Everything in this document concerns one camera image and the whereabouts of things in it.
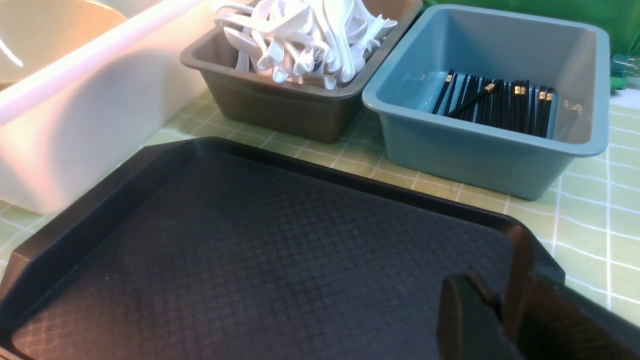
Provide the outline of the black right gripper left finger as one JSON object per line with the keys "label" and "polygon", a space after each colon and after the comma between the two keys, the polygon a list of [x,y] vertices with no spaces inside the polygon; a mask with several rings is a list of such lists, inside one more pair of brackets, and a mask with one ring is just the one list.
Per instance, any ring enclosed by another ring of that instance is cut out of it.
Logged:
{"label": "black right gripper left finger", "polygon": [[441,360],[523,360],[503,325],[502,301],[476,272],[441,283],[436,329]]}

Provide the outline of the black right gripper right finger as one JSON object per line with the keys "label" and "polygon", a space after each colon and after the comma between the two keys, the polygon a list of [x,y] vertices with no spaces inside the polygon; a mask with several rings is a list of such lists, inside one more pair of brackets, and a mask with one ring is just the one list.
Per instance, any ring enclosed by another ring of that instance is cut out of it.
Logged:
{"label": "black right gripper right finger", "polygon": [[560,266],[520,225],[502,308],[505,360],[637,360],[639,328],[567,287]]}

